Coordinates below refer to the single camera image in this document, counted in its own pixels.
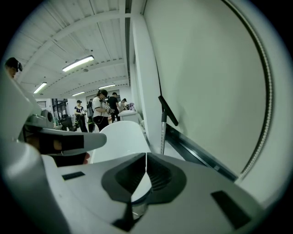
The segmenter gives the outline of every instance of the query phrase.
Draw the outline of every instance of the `backpack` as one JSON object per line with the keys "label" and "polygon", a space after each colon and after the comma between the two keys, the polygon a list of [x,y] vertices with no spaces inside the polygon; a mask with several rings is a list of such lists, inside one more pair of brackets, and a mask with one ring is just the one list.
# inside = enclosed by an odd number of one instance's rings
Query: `backpack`
{"label": "backpack", "polygon": [[87,104],[87,117],[89,118],[93,117],[92,99],[90,99],[90,101],[88,101],[88,104]]}

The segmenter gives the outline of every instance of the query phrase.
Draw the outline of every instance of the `white chair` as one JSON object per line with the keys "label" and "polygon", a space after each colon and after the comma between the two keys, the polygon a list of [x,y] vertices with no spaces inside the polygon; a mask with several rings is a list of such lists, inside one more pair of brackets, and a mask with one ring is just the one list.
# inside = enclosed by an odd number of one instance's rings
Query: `white chair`
{"label": "white chair", "polygon": [[[100,133],[107,136],[103,147],[95,149],[90,163],[103,162],[135,153],[150,152],[141,127],[133,121],[118,121],[105,127]],[[147,173],[143,176],[136,191],[132,194],[134,202],[144,196],[152,187]]]}

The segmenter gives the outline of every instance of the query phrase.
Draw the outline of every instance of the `white shirt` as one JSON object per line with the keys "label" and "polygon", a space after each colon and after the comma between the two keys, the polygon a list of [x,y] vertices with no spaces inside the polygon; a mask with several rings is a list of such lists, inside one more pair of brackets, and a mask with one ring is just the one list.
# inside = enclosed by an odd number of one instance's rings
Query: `white shirt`
{"label": "white shirt", "polygon": [[95,97],[92,101],[92,109],[93,109],[93,118],[96,116],[104,116],[106,118],[108,118],[108,113],[107,112],[99,112],[100,108],[104,108],[106,109],[106,104],[105,102],[100,102],[100,98],[99,97]]}

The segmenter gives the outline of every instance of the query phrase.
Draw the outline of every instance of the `ceiling light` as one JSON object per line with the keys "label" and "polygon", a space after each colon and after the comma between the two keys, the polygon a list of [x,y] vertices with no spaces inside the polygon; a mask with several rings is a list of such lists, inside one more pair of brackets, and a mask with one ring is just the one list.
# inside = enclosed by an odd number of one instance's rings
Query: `ceiling light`
{"label": "ceiling light", "polygon": [[83,93],[85,93],[85,92],[76,93],[76,94],[74,94],[72,96],[80,95],[80,94],[83,94]]}
{"label": "ceiling light", "polygon": [[113,85],[107,85],[107,86],[103,86],[103,87],[99,87],[99,89],[105,89],[105,88],[109,88],[109,87],[112,87],[112,86],[115,86],[116,84],[113,84]]}
{"label": "ceiling light", "polygon": [[34,93],[38,93],[42,88],[44,88],[44,86],[47,85],[47,82],[43,82],[38,88],[36,91],[34,91]]}
{"label": "ceiling light", "polygon": [[92,61],[92,60],[94,60],[94,57],[92,55],[90,55],[90,56],[87,56],[87,57],[82,58],[80,60],[77,60],[72,64],[69,64],[68,66],[64,67],[62,70],[63,71],[68,71],[70,69],[73,69],[73,68],[75,68],[75,67],[77,67],[77,66],[79,66],[81,64],[84,64],[84,63]]}

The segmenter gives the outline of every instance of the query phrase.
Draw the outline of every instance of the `black pants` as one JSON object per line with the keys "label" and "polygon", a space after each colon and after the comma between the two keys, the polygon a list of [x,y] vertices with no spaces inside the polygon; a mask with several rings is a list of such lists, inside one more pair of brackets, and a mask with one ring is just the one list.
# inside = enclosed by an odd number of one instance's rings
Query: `black pants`
{"label": "black pants", "polygon": [[81,131],[83,133],[87,133],[87,127],[86,127],[86,122],[85,122],[84,116],[80,116],[78,123],[81,127]]}
{"label": "black pants", "polygon": [[95,122],[95,124],[97,125],[97,127],[99,128],[100,131],[104,127],[109,125],[108,117],[96,116],[96,117],[93,118],[93,121]]}
{"label": "black pants", "polygon": [[112,122],[115,121],[115,116],[117,117],[117,121],[120,121],[120,116],[119,115],[119,111],[118,110],[115,110],[115,112],[111,115],[112,117]]}
{"label": "black pants", "polygon": [[88,118],[88,131],[92,133],[95,129],[95,123],[92,121],[92,117]]}

